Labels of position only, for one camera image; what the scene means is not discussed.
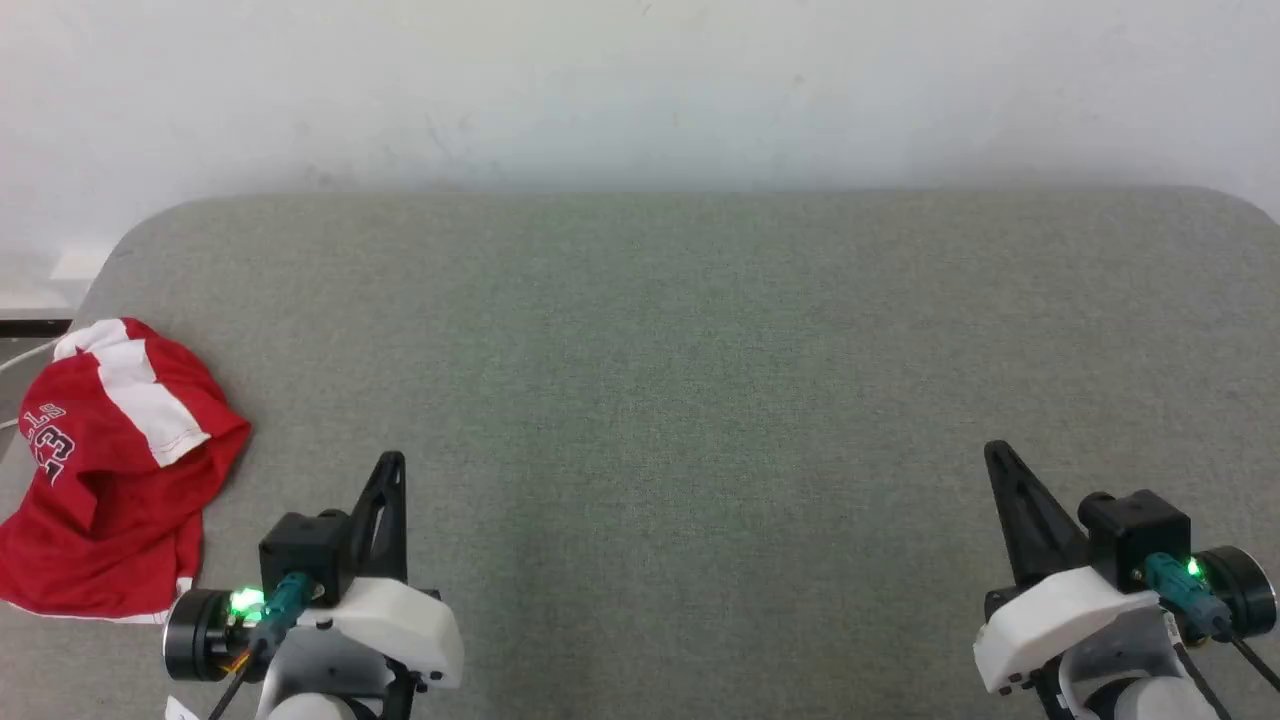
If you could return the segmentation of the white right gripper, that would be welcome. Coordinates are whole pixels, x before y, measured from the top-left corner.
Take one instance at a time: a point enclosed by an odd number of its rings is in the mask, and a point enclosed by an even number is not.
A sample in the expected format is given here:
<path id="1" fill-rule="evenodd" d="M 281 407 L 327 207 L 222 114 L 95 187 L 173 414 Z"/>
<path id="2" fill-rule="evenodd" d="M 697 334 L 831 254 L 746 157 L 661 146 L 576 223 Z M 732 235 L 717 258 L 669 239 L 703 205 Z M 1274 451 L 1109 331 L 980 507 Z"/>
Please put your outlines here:
<path id="1" fill-rule="evenodd" d="M 1277 628 L 1276 588 L 1245 551 L 1220 546 L 1185 562 L 1153 553 L 1147 588 L 1121 593 L 1082 568 L 1085 534 L 1010 443 L 987 442 L 984 460 L 1014 585 L 1027 589 L 977 633 L 975 667 L 991 694 L 1080 697 L 1089 685 L 1094 697 L 1207 697 L 1194 643 L 1240 648 Z"/>

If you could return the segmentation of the white wall plate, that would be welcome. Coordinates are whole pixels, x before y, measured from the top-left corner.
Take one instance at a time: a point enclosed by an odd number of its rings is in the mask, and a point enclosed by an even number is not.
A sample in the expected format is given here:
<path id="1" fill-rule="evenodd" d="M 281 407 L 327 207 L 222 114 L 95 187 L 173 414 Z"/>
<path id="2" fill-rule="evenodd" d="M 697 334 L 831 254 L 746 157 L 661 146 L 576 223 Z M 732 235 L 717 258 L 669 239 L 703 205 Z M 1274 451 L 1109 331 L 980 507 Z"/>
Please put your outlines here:
<path id="1" fill-rule="evenodd" d="M 58 283 L 91 283 L 111 256 L 113 243 L 82 243 L 59 251 L 47 278 Z"/>

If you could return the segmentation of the red and white shirt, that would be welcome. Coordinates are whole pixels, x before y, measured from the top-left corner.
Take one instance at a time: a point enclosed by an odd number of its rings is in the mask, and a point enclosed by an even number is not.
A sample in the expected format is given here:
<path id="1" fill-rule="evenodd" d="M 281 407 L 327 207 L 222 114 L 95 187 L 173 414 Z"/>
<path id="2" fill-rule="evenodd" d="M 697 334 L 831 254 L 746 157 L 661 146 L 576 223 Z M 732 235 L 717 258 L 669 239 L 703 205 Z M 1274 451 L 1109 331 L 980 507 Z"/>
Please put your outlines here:
<path id="1" fill-rule="evenodd" d="M 204 361 L 133 316 L 96 322 L 54 345 L 15 433 L 35 471 L 0 521 L 0 603 L 163 623 L 251 433 Z"/>

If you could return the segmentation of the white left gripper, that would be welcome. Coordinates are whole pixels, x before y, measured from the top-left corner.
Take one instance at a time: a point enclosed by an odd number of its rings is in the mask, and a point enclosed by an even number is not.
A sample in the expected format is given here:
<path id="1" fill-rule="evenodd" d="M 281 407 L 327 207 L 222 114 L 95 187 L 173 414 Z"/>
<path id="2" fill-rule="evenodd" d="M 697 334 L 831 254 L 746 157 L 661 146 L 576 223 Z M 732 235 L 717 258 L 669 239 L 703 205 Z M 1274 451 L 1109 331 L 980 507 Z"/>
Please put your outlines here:
<path id="1" fill-rule="evenodd" d="M 262 701 L 326 694 L 334 701 L 411 701 L 453 691 L 465 646 L 451 607 L 408 580 L 406 457 L 385 451 L 351 514 L 355 579 L 333 609 L 307 609 L 276 650 L 247 667 Z M 164 626 L 164 665 L 177 682 L 221 682 L 238 671 L 266 596 L 248 585 L 192 589 Z"/>

